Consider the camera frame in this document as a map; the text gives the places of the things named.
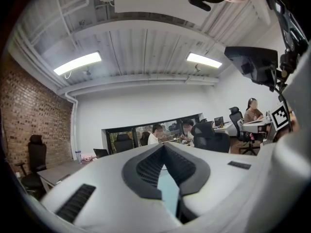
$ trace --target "computer monitor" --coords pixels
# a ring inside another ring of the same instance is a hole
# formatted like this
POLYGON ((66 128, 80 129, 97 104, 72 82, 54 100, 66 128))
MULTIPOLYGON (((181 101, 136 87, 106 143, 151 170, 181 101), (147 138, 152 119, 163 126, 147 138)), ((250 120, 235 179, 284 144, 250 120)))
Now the computer monitor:
POLYGON ((96 154, 96 158, 97 158, 97 159, 109 155, 107 150, 94 149, 94 152, 95 152, 95 154, 96 154))
POLYGON ((215 126, 217 126, 217 127, 220 126, 221 124, 224 125, 224 117, 223 116, 215 118, 214 121, 215 121, 215 126))

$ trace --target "ceiling light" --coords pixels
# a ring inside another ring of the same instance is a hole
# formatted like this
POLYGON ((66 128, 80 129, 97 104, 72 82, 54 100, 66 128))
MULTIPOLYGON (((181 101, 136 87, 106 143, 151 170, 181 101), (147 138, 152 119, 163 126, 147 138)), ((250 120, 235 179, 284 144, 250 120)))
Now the ceiling light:
POLYGON ((95 62, 99 62, 99 61, 102 61, 102 59, 101 59, 100 55, 97 52, 95 52, 95 53, 91 53, 91 54, 82 56, 78 59, 72 60, 72 61, 56 68, 54 70, 54 72, 56 72, 57 75, 62 75, 65 72, 69 72, 69 71, 76 69, 78 67, 82 67, 82 66, 89 65, 89 64, 92 64, 95 62))
POLYGON ((219 68, 222 65, 222 63, 218 61, 215 61, 215 60, 212 60, 212 59, 209 59, 209 58, 206 58, 204 56, 197 55, 194 53, 190 53, 187 60, 191 62, 208 65, 208 66, 215 67, 215 68, 219 68))

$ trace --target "brown shirt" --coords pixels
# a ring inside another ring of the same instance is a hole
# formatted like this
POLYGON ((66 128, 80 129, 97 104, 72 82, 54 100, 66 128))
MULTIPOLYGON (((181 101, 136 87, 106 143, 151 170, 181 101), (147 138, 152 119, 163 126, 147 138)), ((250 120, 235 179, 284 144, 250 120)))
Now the brown shirt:
POLYGON ((256 121, 262 113, 256 109, 255 111, 247 110, 244 115, 244 123, 256 121))

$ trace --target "wooden floor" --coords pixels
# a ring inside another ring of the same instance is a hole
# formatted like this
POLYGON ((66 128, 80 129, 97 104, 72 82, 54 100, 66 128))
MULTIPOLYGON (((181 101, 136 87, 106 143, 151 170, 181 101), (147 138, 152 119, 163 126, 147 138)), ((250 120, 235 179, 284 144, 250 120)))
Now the wooden floor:
MULTIPOLYGON (((245 142, 240 142, 238 141, 236 138, 231 138, 231 153, 234 153, 234 154, 239 154, 239 146, 241 148, 243 147, 247 147, 248 146, 248 143, 245 145, 245 146, 242 146, 245 144, 245 142)), ((253 144, 254 147, 259 147, 260 146, 260 142, 259 141, 255 141, 255 143, 253 144)))

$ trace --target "office chair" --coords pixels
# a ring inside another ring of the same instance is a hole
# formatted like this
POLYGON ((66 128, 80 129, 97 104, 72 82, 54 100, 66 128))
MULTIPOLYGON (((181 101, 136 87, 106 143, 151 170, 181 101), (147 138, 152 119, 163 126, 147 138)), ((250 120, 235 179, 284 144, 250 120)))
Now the office chair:
POLYGON ((114 141, 116 151, 118 153, 131 150, 133 148, 133 140, 127 134, 119 134, 117 140, 114 141))
POLYGON ((94 152, 95 152, 95 154, 96 154, 96 158, 97 158, 97 159, 109 155, 107 150, 94 149, 94 152))
POLYGON ((19 166, 23 171, 24 177, 21 179, 21 183, 26 187, 27 192, 31 193, 34 197, 40 198, 45 192, 37 172, 47 169, 45 165, 47 146, 42 143, 41 135, 32 135, 30 137, 30 142, 28 143, 28 153, 29 166, 32 173, 26 174, 23 167, 25 164, 24 162, 15 164, 15 166, 19 166))
POLYGON ((231 114, 229 115, 231 121, 233 122, 234 126, 237 129, 237 139, 239 141, 242 142, 248 142, 248 147, 244 147, 244 148, 239 148, 239 152, 241 153, 241 150, 245 150, 242 154, 246 154, 247 152, 251 152, 253 155, 257 154, 255 153, 255 149, 260 149, 260 147, 253 147, 254 144, 254 140, 251 139, 251 137, 249 135, 246 135, 246 132, 241 132, 239 125, 238 125, 238 121, 243 119, 242 113, 241 111, 239 111, 238 107, 232 107, 229 109, 231 111, 231 114))
POLYGON ((191 130, 194 146, 198 149, 228 153, 230 136, 225 133, 215 133, 213 121, 198 123, 191 130))
POLYGON ((149 138, 149 136, 150 136, 149 132, 143 132, 141 134, 141 139, 139 141, 140 141, 140 144, 142 146, 147 146, 148 145, 148 138, 149 138))

